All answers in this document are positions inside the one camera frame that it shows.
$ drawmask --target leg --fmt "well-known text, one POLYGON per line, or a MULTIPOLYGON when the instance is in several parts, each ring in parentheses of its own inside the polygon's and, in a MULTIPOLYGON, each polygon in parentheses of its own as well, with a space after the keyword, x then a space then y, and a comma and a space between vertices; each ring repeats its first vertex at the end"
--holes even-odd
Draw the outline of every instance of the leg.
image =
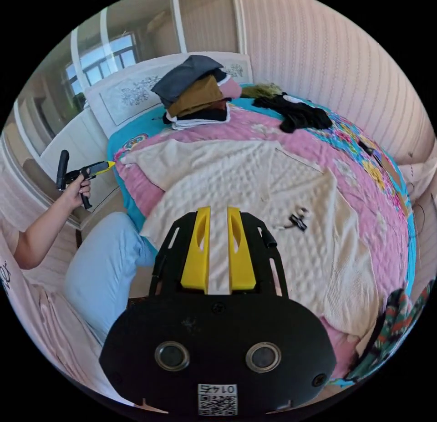
POLYGON ((101 343, 126 309, 137 267, 153 263, 153 252, 124 213, 106 216, 76 252, 64 296, 101 343))

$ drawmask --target bed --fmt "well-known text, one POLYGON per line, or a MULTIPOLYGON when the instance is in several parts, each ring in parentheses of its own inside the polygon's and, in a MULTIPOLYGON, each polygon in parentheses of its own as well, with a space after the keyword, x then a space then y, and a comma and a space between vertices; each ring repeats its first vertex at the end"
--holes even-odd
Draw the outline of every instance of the bed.
MULTIPOLYGON (((239 84, 253 83, 248 56, 221 52, 198 54, 221 62, 225 71, 239 84)), ((120 162, 126 153, 168 139, 184 142, 220 139, 278 141, 290 153, 316 162, 322 168, 328 167, 335 174, 339 191, 358 214, 360 237, 371 252, 377 287, 383 297, 386 299, 400 287, 410 294, 416 272, 414 214, 407 185, 390 155, 353 123, 307 99, 301 100, 326 111, 333 122, 332 128, 326 131, 298 129, 292 134, 284 134, 279 130, 282 121, 279 114, 252 106, 251 99, 240 98, 232 101, 231 121, 227 124, 172 131, 170 126, 164 125, 164 108, 150 89, 186 57, 187 54, 172 55, 137 64, 104 79, 86 92, 90 107, 108 136, 108 159, 117 161, 115 176, 123 204, 137 229, 141 230, 146 217, 163 197, 163 191, 135 165, 127 169, 120 162), (360 150, 354 136, 377 147, 376 156, 390 163, 399 183, 390 178, 375 159, 360 150), (403 211, 399 196, 404 199, 409 215, 403 211)), ((297 93, 289 94, 299 98, 297 93)), ((331 383, 347 386, 350 382, 342 378, 349 370, 359 339, 323 323, 337 357, 331 383)))

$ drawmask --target white shirt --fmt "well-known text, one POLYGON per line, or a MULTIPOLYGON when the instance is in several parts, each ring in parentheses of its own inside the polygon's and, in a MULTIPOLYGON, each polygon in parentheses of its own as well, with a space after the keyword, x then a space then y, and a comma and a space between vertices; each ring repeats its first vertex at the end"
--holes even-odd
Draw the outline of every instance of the white shirt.
POLYGON ((277 142, 168 140, 128 154, 165 191, 141 235, 158 249, 172 223, 211 207, 209 294, 229 293, 228 206, 266 224, 282 257, 289 296, 335 329, 363 337, 378 315, 371 255, 355 210, 330 170, 286 152, 277 142), (281 229, 299 206, 308 228, 281 229))

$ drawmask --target screw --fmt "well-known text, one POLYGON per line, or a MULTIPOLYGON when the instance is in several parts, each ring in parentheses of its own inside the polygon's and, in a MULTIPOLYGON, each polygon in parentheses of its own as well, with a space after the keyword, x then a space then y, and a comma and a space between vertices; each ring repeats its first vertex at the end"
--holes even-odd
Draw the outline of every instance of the screw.
POLYGON ((313 387, 320 387, 326 381, 326 375, 324 373, 318 374, 312 382, 313 387))
POLYGON ((222 302, 216 302, 215 304, 213 304, 213 307, 211 310, 214 314, 222 314, 225 310, 225 307, 224 307, 224 304, 222 302))

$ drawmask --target floral bedspread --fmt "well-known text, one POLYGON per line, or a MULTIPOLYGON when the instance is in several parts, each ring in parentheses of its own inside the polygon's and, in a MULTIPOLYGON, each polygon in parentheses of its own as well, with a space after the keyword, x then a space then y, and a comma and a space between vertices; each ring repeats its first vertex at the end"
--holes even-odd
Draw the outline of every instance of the floral bedspread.
MULTIPOLYGON (((250 100, 239 99, 235 103, 244 105, 245 101, 250 100)), ((245 107, 249 109, 250 104, 247 103, 245 107)), ((353 124, 338 116, 333 120, 334 126, 326 132, 298 129, 292 134, 285 134, 279 130, 278 118, 266 115, 265 110, 260 114, 248 109, 232 105, 229 123, 202 125, 174 132, 162 123, 158 130, 157 121, 151 121, 162 114, 161 109, 157 108, 151 112, 149 128, 143 127, 140 130, 131 126, 130 135, 121 133, 121 130, 118 135, 111 137, 108 151, 117 162, 117 180, 123 191, 125 206, 136 226, 142 226, 164 192, 153 185, 138 166, 134 164, 127 168, 119 162, 126 151, 141 149, 169 138, 182 142, 277 140, 287 151, 317 162, 322 168, 329 168, 337 177, 338 189, 358 214, 359 234, 372 256, 383 307, 391 292, 405 286, 409 236, 407 220, 400 209, 392 183, 378 163, 354 144, 351 133, 358 132, 364 141, 367 137, 353 124), (111 148, 115 147, 118 147, 117 153, 116 150, 111 153, 111 148)), ((330 327, 323 318, 321 320, 337 358, 332 378, 343 378, 354 360, 359 339, 345 335, 330 327)))

